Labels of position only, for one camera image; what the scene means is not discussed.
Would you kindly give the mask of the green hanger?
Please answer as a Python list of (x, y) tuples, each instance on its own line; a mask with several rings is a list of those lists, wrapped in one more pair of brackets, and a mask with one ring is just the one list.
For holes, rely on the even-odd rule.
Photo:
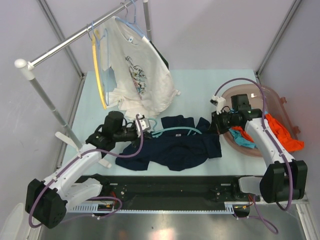
[(202, 132), (195, 127), (193, 117), (184, 117), (183, 115), (166, 116), (161, 118), (162, 129), (156, 130), (158, 121), (149, 117), (149, 121), (154, 122), (151, 136), (153, 138), (165, 137), (181, 137), (201, 135)]

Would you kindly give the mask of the navy blue t-shirt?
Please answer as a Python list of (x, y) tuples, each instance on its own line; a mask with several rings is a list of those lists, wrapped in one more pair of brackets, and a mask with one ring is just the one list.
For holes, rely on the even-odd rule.
[(182, 171), (203, 164), (208, 159), (222, 157), (220, 138), (208, 132), (210, 122), (200, 117), (195, 128), (202, 134), (161, 136), (145, 139), (140, 153), (131, 158), (116, 158), (115, 164), (132, 171), (146, 171), (150, 162)]

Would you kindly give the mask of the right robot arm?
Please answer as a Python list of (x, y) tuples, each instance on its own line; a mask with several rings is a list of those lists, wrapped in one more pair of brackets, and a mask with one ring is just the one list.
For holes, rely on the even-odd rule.
[(305, 195), (308, 167), (295, 158), (273, 134), (264, 109), (252, 108), (246, 94), (231, 97), (232, 109), (224, 110), (226, 100), (213, 95), (210, 102), (216, 110), (211, 114), (209, 132), (225, 134), (233, 127), (241, 127), (253, 139), (266, 171), (263, 176), (242, 176), (230, 188), (231, 196), (242, 201), (248, 194), (261, 196), (267, 203), (291, 202)]

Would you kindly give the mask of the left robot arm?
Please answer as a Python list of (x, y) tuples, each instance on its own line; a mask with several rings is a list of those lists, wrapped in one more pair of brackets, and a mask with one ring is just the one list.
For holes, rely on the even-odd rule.
[[(44, 180), (33, 179), (27, 186), (25, 211), (29, 214), (31, 228), (42, 225), (49, 229), (56, 227), (73, 207), (93, 198), (105, 200), (111, 188), (90, 177), (85, 182), (73, 186), (83, 173), (111, 155), (130, 159), (137, 156), (144, 145), (145, 132), (151, 129), (149, 120), (138, 113), (134, 121), (126, 122), (120, 111), (111, 111), (91, 134), (79, 152), (66, 165), (56, 170)], [(136, 152), (120, 155), (112, 152), (116, 143), (139, 141)]]

